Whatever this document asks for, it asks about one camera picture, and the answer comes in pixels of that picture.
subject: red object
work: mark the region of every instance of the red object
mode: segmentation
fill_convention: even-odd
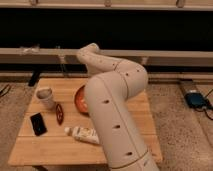
[[[60,104],[56,105],[56,117],[58,124],[61,125],[64,120],[64,112]]]
[[[88,115],[87,104],[84,99],[84,87],[84,85],[80,87],[75,94],[75,106],[80,113]]]

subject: floor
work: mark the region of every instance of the floor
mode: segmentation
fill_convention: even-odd
[[[7,164],[18,134],[24,112],[35,87],[27,82],[0,82],[0,88],[9,83],[11,91],[0,98],[0,170],[32,171],[32,167],[11,167]],[[197,85],[205,95],[213,83]],[[174,83],[150,83],[147,87],[151,110],[159,137],[163,163],[161,171],[212,171],[213,169],[213,121],[203,113],[186,105],[179,85]],[[213,104],[213,93],[209,96]],[[47,167],[49,170],[108,171],[107,166]]]

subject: black wall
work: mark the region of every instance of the black wall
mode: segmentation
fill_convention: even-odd
[[[0,9],[0,47],[213,50],[213,12]]]

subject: orange bowl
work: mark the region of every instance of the orange bowl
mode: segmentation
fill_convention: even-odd
[[[87,104],[84,99],[84,85],[80,87],[75,94],[75,106],[77,110],[82,113],[88,115]]]

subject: paper cup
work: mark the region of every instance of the paper cup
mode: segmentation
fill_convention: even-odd
[[[46,109],[53,109],[55,102],[53,100],[53,93],[50,87],[42,87],[36,91],[37,99],[44,105]]]

